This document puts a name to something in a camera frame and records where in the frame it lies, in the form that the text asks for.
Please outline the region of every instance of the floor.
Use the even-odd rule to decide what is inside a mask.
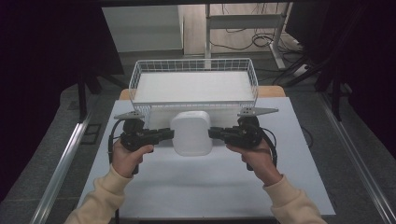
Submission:
[[[184,19],[184,54],[194,55],[205,52],[205,6],[191,5],[179,6],[179,13]],[[210,15],[260,15],[280,14],[285,8],[284,3],[268,4],[214,4],[210,5]],[[246,30],[212,30],[210,41],[213,44],[213,53],[231,52],[263,52],[269,51],[266,47],[268,39],[258,39],[258,47],[252,44],[255,35],[266,35],[272,37],[274,29],[246,29]]]
[[[248,6],[247,11],[251,12],[252,7],[254,8],[254,6]],[[232,8],[228,7],[228,5],[227,9],[230,12],[232,11]],[[286,47],[299,49],[299,46],[292,39],[289,39],[291,37],[287,34],[283,34],[283,36],[286,37]],[[246,44],[248,40],[247,42],[243,42],[242,40],[235,41],[235,43]],[[191,47],[190,54],[185,53],[185,55],[175,55],[167,52],[152,55],[121,54],[120,57],[125,75],[115,75],[114,77],[128,83],[134,69],[134,63],[137,60],[202,58],[203,52],[200,50],[202,50],[202,47],[198,49],[192,49]],[[276,79],[282,82],[292,78],[292,75],[290,75],[284,76],[279,80],[278,77],[282,73],[277,71],[272,54],[268,49],[243,52],[225,49],[222,53],[216,53],[216,49],[213,48],[213,51],[213,58],[249,57],[252,59],[260,85],[272,85]],[[289,61],[286,62],[288,66],[300,57],[299,54],[284,56]],[[92,161],[98,145],[101,139],[106,137],[103,136],[106,121],[115,100],[120,95],[121,88],[100,77],[99,81],[103,90],[99,94],[96,108],[90,120],[93,128],[98,127],[95,125],[101,125],[97,129],[97,138],[95,139],[95,136],[89,134],[83,137],[82,141],[84,143],[78,147],[77,154],[56,197],[55,203],[50,210],[47,223],[63,223],[68,214],[76,207],[79,195],[91,170]],[[315,81],[316,77],[311,77],[298,85],[286,88],[285,92],[290,98],[296,116],[302,125],[306,142],[310,146],[312,156],[337,214],[334,217],[325,217],[325,220],[328,223],[383,223],[383,219],[379,215],[370,194],[363,185],[356,168],[349,158],[340,136],[337,134],[326,114],[326,107],[321,100],[322,94],[316,92],[313,87]],[[76,86],[63,92],[58,113],[38,147],[37,152],[21,174],[14,188],[0,204],[0,223],[28,223],[31,220],[78,121],[77,96],[78,91]],[[343,118],[342,124],[353,140],[361,158],[364,160],[379,187],[383,190],[390,206],[395,208],[396,176],[394,175],[394,171],[396,170],[396,161],[360,120],[359,116],[355,114],[353,108],[348,104],[346,97],[342,98],[340,112]],[[227,223],[259,222],[275,223],[273,220],[239,220],[228,221]],[[121,223],[154,222],[123,220]]]

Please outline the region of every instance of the sleeve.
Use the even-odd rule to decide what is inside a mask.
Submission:
[[[122,205],[125,186],[132,178],[117,174],[113,166],[107,175],[93,181],[94,191],[85,196],[80,208],[75,209],[67,218],[65,224],[108,223],[114,212]]]
[[[326,223],[305,192],[292,186],[285,176],[263,189],[270,196],[273,202],[271,211],[280,223]]]

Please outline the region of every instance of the white table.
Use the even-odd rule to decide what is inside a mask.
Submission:
[[[276,135],[278,169],[297,188],[304,189],[322,215],[335,215],[318,169],[288,97],[260,98],[257,107],[279,112],[259,116],[262,127]],[[93,190],[92,181],[108,172],[107,137],[115,115],[133,109],[130,101],[116,101],[80,202]],[[120,134],[119,125],[116,136]],[[139,174],[127,186],[120,217],[147,219],[215,219],[272,217],[271,201],[261,181],[247,170],[240,155],[214,142],[203,157],[181,157],[170,140],[145,155]]]

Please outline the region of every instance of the metal pole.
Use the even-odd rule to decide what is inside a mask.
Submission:
[[[274,36],[273,46],[277,49],[277,44],[279,43],[280,35],[282,34],[283,25],[285,24],[286,17],[288,16],[289,4],[286,3],[285,8],[283,9],[282,13],[280,14],[280,20],[276,27],[276,33]]]
[[[87,117],[83,122],[78,123],[76,125],[75,130],[70,137],[69,142],[67,143],[66,148],[64,149],[64,154],[62,155],[58,166],[56,167],[52,178],[47,185],[46,191],[43,194],[43,197],[38,204],[37,209],[35,210],[35,214],[30,220],[30,224],[40,224],[46,223],[47,218],[50,214],[50,210],[55,202],[56,196],[61,189],[62,183],[64,182],[64,178],[66,177],[67,171],[69,170],[70,164],[73,161],[73,158],[76,154],[78,145],[82,139],[82,136],[90,122],[90,118],[92,115],[92,110],[98,101],[99,96],[93,95],[91,96],[90,102],[90,110],[88,112]]]
[[[210,59],[210,4],[205,5],[206,14],[206,42],[205,42],[205,58]]]

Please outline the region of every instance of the wire basket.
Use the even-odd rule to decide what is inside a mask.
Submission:
[[[154,110],[172,111],[162,113],[171,118],[180,111],[253,107],[257,86],[250,59],[150,60],[136,62],[129,93],[148,125]]]

